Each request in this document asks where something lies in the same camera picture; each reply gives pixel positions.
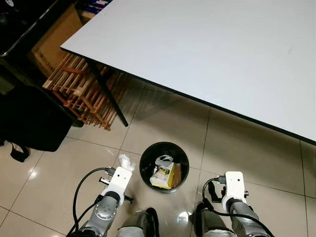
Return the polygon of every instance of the black bag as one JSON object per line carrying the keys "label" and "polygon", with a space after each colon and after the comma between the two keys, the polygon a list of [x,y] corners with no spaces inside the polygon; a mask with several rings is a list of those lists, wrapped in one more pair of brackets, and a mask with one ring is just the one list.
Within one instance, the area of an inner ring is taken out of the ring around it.
{"label": "black bag", "polygon": [[0,139],[17,144],[11,156],[23,162],[26,147],[54,152],[67,135],[72,121],[38,89],[18,86],[0,98]]}

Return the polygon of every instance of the wooden drying rack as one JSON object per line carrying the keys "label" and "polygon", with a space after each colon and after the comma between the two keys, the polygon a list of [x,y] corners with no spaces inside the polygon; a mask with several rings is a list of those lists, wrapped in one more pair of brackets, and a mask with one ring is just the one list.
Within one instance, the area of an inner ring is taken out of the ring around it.
{"label": "wooden drying rack", "polygon": [[[98,70],[104,76],[109,68],[98,66]],[[117,102],[124,95],[130,78],[127,74],[114,72],[105,82]],[[85,59],[67,53],[43,88],[51,90],[78,120],[110,131],[116,112]]]}

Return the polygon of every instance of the trash can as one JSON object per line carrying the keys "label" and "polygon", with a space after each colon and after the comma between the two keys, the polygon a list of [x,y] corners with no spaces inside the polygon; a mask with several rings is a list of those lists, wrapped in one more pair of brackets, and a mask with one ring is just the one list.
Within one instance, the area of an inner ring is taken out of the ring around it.
{"label": "trash can", "polygon": [[[179,163],[181,167],[181,182],[178,186],[171,189],[159,188],[152,186],[150,183],[150,178],[153,175],[156,166],[155,161],[158,157],[163,155],[171,156],[173,162]],[[158,142],[151,145],[144,151],[139,163],[139,171],[145,184],[151,189],[161,193],[172,193],[179,188],[187,179],[189,167],[189,160],[185,152],[179,146],[171,142]]]}

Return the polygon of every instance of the white table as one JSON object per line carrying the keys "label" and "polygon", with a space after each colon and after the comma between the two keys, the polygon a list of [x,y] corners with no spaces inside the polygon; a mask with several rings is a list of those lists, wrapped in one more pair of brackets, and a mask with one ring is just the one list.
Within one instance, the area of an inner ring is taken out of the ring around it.
{"label": "white table", "polygon": [[316,144],[314,0],[113,0],[61,47]]}

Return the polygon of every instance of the bag strap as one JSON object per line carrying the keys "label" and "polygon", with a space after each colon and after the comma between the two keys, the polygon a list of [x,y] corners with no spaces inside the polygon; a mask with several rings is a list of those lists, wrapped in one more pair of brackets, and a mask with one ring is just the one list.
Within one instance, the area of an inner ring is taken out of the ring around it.
{"label": "bag strap", "polygon": [[23,152],[20,152],[14,148],[13,143],[11,143],[11,145],[12,145],[12,151],[11,151],[10,155],[13,159],[15,159],[19,162],[24,162],[25,159],[27,157],[29,157],[30,151],[25,146],[20,146],[17,144],[23,151]]}

